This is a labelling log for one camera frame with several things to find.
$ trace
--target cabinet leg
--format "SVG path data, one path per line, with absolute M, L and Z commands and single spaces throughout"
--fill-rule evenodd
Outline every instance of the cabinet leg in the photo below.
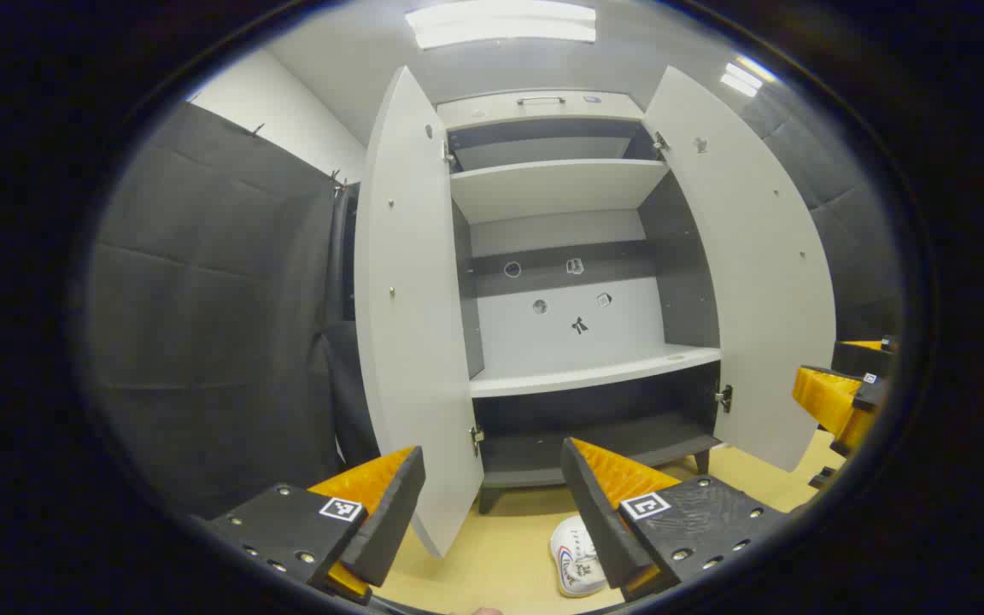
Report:
M 821 489 L 827 485 L 828 480 L 833 476 L 833 472 L 837 472 L 836 468 L 824 467 L 823 471 L 818 472 L 815 476 L 812 476 L 808 485 L 815 487 L 816 489 Z
M 481 487 L 480 493 L 477 495 L 477 513 L 485 514 L 492 510 L 492 506 L 495 505 L 496 500 L 500 499 L 500 495 L 503 495 L 503 489 Z
M 698 464 L 698 474 L 708 474 L 708 451 L 694 453 L 694 462 Z

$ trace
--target yellow floor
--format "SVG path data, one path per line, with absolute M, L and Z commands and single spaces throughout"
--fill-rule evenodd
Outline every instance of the yellow floor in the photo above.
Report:
M 816 431 L 796 471 L 777 470 L 737 448 L 714 448 L 710 473 L 750 497 L 788 513 L 816 494 L 807 485 L 824 466 L 841 467 L 830 450 L 833 437 Z M 694 459 L 660 467 L 686 480 L 694 477 Z M 409 529 L 378 595 L 433 612 L 469 615 L 481 606 L 504 615 L 539 612 L 566 615 L 622 602 L 621 592 L 606 588 L 582 599 L 563 598 L 549 538 L 564 518 L 577 514 L 566 487 L 508 491 L 488 514 L 477 507 L 461 526 L 448 556 L 430 556 Z

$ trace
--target white shelf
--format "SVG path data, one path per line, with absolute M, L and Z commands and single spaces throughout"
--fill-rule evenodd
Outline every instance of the white shelf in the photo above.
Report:
M 584 386 L 647 378 L 649 375 L 684 370 L 718 360 L 718 348 L 664 343 L 641 348 L 639 358 L 574 370 L 526 374 L 519 373 L 515 365 L 485 365 L 484 371 L 470 380 L 469 390 L 473 397 L 548 393 L 551 390 L 581 389 Z
M 646 240 L 640 214 L 631 209 L 577 211 L 574 214 L 532 215 L 530 218 L 469 225 L 473 258 L 564 248 L 589 243 Z
M 450 196 L 470 225 L 530 215 L 636 209 L 667 174 L 652 160 L 507 164 L 450 176 Z

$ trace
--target cabinet door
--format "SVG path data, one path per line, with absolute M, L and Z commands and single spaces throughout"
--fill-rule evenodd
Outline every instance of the cabinet door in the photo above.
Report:
M 719 98 L 668 67 L 644 126 L 669 145 L 712 273 L 723 359 L 734 388 L 715 436 L 795 470 L 816 421 L 792 398 L 796 369 L 830 365 L 835 303 L 807 206 L 765 143 Z
M 426 482 L 413 529 L 442 557 L 484 476 L 469 429 L 446 130 L 407 67 L 378 110 L 355 221 L 355 325 L 383 453 L 420 444 Z

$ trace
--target ceiling light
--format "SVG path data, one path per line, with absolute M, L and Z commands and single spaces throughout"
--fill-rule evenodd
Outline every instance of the ceiling light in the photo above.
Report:
M 727 74 L 730 74 L 731 77 L 734 77 L 739 81 L 745 82 L 746 85 L 750 85 L 754 90 L 757 90 L 762 86 L 761 79 L 754 77 L 754 75 L 747 73 L 747 71 L 742 70 L 741 67 L 733 65 L 731 62 L 727 63 Z
M 723 77 L 719 78 L 719 81 L 726 83 L 726 85 L 730 85 L 731 87 L 735 87 L 736 90 L 748 95 L 751 98 L 758 94 L 757 87 L 753 87 L 746 81 L 742 81 L 736 77 L 731 77 L 731 73 L 724 74 Z
M 465 0 L 405 15 L 422 50 L 490 38 L 595 41 L 595 11 L 548 0 Z
M 746 56 L 739 56 L 737 58 L 737 61 L 742 66 L 749 67 L 750 70 L 754 71 L 754 74 L 757 74 L 758 77 L 761 77 L 765 81 L 769 81 L 770 83 L 776 81 L 776 77 L 773 77 L 773 73 L 770 73 L 770 71 L 765 70 L 764 67 L 760 65 L 760 63 L 757 63 Z

